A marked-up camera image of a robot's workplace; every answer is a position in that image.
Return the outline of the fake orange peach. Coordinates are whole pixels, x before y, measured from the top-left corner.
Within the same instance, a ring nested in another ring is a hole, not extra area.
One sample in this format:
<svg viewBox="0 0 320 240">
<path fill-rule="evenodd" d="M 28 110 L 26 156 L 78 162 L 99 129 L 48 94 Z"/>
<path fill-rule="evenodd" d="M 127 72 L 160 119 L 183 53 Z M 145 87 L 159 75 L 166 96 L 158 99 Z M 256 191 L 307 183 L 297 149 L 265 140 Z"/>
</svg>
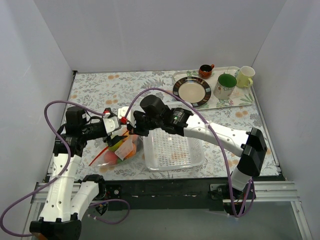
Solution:
<svg viewBox="0 0 320 240">
<path fill-rule="evenodd" d="M 122 141 L 126 141 L 128 138 L 129 138 L 129 131 L 127 130 L 127 131 L 125 131 L 122 135 L 121 135 L 121 137 L 122 137 Z"/>
</svg>

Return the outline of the fake green apple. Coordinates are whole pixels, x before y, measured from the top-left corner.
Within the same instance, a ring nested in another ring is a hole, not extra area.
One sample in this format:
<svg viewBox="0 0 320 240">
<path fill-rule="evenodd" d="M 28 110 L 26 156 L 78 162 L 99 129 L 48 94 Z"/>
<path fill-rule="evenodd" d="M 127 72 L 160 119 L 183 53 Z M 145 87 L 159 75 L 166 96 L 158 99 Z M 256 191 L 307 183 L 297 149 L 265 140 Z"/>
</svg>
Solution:
<svg viewBox="0 0 320 240">
<path fill-rule="evenodd" d="M 108 150 L 111 151 L 111 152 L 115 152 L 123 143 L 124 143 L 124 141 L 121 140 L 118 143 L 116 143 L 115 145 L 109 146 Z"/>
</svg>

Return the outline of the fake pink peach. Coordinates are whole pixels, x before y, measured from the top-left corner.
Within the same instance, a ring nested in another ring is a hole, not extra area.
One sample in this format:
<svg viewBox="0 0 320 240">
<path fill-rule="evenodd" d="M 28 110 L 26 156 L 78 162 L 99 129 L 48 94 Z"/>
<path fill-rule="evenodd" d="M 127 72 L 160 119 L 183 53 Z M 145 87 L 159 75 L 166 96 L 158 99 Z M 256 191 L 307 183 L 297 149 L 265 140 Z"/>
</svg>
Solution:
<svg viewBox="0 0 320 240">
<path fill-rule="evenodd" d="M 118 156 L 112 151 L 107 151 L 103 156 L 103 160 L 107 165 L 113 166 L 117 164 Z"/>
</svg>

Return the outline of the clear zip top bag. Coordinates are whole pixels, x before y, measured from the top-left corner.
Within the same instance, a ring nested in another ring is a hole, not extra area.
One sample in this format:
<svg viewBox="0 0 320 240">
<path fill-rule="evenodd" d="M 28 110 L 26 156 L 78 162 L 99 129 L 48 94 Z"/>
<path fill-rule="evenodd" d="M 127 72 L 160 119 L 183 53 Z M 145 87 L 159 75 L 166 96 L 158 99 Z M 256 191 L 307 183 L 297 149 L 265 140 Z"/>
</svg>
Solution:
<svg viewBox="0 0 320 240">
<path fill-rule="evenodd" d="M 123 127 L 113 134 L 111 137 L 118 135 L 121 136 L 127 129 Z M 128 160 L 131 160 L 137 155 L 138 152 L 143 148 L 143 137 L 138 135 L 130 135 L 126 141 L 114 152 L 118 156 L 116 165 L 107 165 L 104 163 L 104 155 L 108 152 L 108 146 L 103 141 L 96 149 L 96 153 L 93 155 L 90 167 L 113 167 L 120 164 L 124 164 Z"/>
</svg>

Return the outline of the white plastic perforated basket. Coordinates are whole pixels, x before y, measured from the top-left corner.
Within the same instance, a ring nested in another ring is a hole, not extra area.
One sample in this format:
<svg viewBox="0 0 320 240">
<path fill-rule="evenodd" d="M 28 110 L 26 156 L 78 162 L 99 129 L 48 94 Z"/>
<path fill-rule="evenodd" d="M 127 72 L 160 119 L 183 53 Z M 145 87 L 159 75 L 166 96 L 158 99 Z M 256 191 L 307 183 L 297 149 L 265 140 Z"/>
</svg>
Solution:
<svg viewBox="0 0 320 240">
<path fill-rule="evenodd" d="M 158 128 L 143 137 L 146 167 L 150 171 L 172 171 L 200 166 L 205 161 L 199 139 L 166 133 Z"/>
</svg>

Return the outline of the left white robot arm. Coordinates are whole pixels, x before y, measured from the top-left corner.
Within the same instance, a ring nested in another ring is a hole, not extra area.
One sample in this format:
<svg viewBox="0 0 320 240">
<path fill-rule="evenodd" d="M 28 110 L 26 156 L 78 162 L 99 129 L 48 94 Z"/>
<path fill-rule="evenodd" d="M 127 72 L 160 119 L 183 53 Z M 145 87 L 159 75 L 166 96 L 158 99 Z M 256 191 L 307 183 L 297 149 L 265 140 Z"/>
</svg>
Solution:
<svg viewBox="0 0 320 240">
<path fill-rule="evenodd" d="M 77 240 L 81 235 L 82 218 L 91 206 L 103 215 L 108 209 L 103 176 L 91 174 L 80 182 L 72 195 L 75 175 L 88 141 L 103 138 L 113 143 L 111 135 L 121 128 L 118 117 L 106 108 L 101 117 L 87 118 L 86 110 L 69 107 L 66 123 L 57 131 L 53 147 L 53 171 L 44 207 L 39 219 L 32 221 L 29 230 L 39 240 Z"/>
</svg>

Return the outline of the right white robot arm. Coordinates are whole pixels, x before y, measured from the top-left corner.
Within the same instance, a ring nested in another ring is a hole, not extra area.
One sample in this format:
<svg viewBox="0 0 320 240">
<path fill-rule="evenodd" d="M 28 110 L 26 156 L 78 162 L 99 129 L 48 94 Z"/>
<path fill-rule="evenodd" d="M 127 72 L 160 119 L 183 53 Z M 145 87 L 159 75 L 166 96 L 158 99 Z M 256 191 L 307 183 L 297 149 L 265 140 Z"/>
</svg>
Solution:
<svg viewBox="0 0 320 240">
<path fill-rule="evenodd" d="M 161 129 L 168 134 L 202 140 L 219 146 L 240 158 L 235 170 L 230 171 L 231 183 L 226 186 L 227 195 L 237 199 L 245 192 L 247 182 L 258 177 L 267 153 L 263 133 L 257 128 L 250 131 L 228 128 L 205 120 L 199 112 L 185 103 L 172 108 L 159 97 L 147 95 L 140 102 L 142 111 L 124 111 L 121 121 L 134 135 L 146 137 L 151 130 Z"/>
</svg>

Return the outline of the dark rimmed plate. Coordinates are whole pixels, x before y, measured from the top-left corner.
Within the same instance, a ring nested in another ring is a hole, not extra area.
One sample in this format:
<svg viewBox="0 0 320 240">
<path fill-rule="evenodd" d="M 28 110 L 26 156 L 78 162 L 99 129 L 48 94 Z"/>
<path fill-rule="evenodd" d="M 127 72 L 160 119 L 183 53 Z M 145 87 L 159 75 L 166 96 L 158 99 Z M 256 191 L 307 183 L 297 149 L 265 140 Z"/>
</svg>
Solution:
<svg viewBox="0 0 320 240">
<path fill-rule="evenodd" d="M 212 95 L 210 85 L 199 77 L 186 76 L 175 82 L 172 93 L 194 108 L 206 104 Z"/>
</svg>

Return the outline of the floral table mat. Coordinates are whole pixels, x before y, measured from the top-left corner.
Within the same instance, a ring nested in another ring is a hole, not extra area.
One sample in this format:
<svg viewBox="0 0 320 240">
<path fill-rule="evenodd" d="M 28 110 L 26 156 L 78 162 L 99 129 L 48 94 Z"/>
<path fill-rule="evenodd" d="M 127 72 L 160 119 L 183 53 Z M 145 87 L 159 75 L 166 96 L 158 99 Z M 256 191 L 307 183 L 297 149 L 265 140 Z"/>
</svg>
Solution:
<svg viewBox="0 0 320 240">
<path fill-rule="evenodd" d="M 173 75 L 174 71 L 77 73 L 68 100 L 99 113 L 105 108 L 111 108 L 116 112 L 118 108 L 129 106 L 134 97 L 145 89 L 156 87 L 171 92 Z M 249 131 L 255 127 L 263 132 L 265 140 L 269 139 L 261 111 L 255 102 L 246 106 L 206 109 L 200 113 L 206 120 L 229 128 Z M 98 147 L 101 142 L 100 139 L 88 142 L 76 170 L 75 179 L 83 179 L 91 174 L 102 175 L 105 180 L 209 178 L 227 175 L 220 148 L 210 143 L 203 143 L 205 160 L 200 166 L 170 171 L 150 171 L 146 167 L 142 150 L 128 162 L 120 165 L 90 166 L 90 162 L 99 152 Z"/>
</svg>

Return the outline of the small brown cup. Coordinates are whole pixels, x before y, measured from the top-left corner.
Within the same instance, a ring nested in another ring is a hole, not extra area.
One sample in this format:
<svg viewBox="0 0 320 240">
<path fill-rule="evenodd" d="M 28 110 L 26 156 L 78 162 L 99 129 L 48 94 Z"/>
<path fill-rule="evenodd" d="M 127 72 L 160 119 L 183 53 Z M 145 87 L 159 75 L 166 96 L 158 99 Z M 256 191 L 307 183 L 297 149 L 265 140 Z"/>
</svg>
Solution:
<svg viewBox="0 0 320 240">
<path fill-rule="evenodd" d="M 208 65 L 208 64 L 204 64 L 204 65 L 201 65 L 199 70 L 198 70 L 198 75 L 202 78 L 202 79 L 208 79 L 211 77 L 212 75 L 212 71 L 214 69 L 215 65 L 214 64 L 211 64 L 211 65 Z"/>
</svg>

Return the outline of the green inside floral mug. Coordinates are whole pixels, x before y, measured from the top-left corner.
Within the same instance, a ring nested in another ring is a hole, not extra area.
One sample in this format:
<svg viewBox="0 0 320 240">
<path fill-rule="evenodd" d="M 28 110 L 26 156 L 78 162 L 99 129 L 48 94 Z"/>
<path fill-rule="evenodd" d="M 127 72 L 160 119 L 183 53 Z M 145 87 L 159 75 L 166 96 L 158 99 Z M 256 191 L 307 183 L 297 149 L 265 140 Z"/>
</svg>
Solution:
<svg viewBox="0 0 320 240">
<path fill-rule="evenodd" d="M 213 95 L 219 100 L 228 100 L 237 85 L 236 78 L 228 73 L 221 74 L 216 82 Z"/>
</svg>

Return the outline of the pale yellow mug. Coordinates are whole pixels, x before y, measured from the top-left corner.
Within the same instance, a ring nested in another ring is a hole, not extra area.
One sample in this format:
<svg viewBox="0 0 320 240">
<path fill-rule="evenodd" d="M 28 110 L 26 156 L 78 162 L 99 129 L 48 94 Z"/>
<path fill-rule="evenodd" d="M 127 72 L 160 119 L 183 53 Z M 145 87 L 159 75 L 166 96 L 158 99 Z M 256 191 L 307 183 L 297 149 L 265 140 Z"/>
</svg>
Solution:
<svg viewBox="0 0 320 240">
<path fill-rule="evenodd" d="M 236 86 L 239 88 L 249 88 L 253 85 L 253 77 L 255 76 L 255 70 L 250 66 L 243 66 L 239 69 L 236 77 Z"/>
</svg>

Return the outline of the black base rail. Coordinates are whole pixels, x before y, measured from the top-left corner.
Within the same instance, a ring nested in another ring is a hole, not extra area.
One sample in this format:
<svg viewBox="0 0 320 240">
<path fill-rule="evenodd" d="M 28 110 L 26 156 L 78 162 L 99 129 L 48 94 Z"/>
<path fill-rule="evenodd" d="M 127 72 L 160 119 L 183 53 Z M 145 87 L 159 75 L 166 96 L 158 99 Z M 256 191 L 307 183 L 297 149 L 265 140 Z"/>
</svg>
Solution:
<svg viewBox="0 0 320 240">
<path fill-rule="evenodd" d="M 255 177 L 243 191 L 234 190 L 235 207 L 231 206 L 229 185 L 225 177 L 99 180 L 99 193 L 93 198 L 98 202 L 96 210 L 103 215 L 106 210 L 123 210 L 129 204 L 131 210 L 184 210 L 207 209 L 224 211 L 230 215 L 247 210 L 243 199 L 249 203 L 266 178 Z"/>
</svg>

